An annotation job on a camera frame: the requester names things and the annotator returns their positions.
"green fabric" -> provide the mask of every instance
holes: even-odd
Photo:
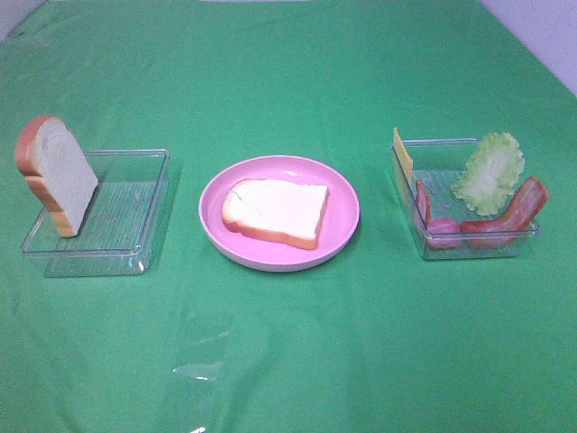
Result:
[[[0,95],[2,431],[577,425],[577,99],[478,3],[52,1],[0,45]],[[45,279],[20,255],[40,206],[14,145],[46,113],[85,150],[170,149],[144,275]],[[541,234],[514,259],[422,260],[394,126],[511,132],[550,189]],[[361,202],[352,241],[304,272],[229,261],[197,216],[217,172],[278,153],[332,166]],[[187,364],[214,367],[205,388],[175,382]]]

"toy bread slice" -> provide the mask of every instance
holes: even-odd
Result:
[[[14,158],[59,234],[77,235],[98,179],[64,122],[54,115],[33,118],[18,138]]]
[[[247,179],[236,183],[223,203],[223,223],[232,232],[312,250],[325,213],[326,185]]]

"bacon strip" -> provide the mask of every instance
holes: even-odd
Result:
[[[517,190],[503,214],[491,220],[463,221],[461,230],[464,233],[525,230],[543,208],[548,197],[549,191],[541,180],[531,176]],[[493,248],[511,244],[515,239],[517,239],[515,236],[503,236],[491,239],[469,239],[467,242],[474,248]]]

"lettuce leaf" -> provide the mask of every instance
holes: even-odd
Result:
[[[511,134],[486,134],[452,185],[453,194],[478,215],[497,214],[515,192],[524,168],[525,158]]]

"pink plate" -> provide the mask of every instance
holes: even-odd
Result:
[[[229,189],[243,179],[328,185],[318,247],[303,250],[230,232],[223,224],[221,208]],[[293,272],[317,266],[341,251],[356,229],[360,207],[353,187],[338,171],[300,156],[271,155],[238,162],[218,173],[200,196],[198,214],[212,243],[229,259],[261,271]]]

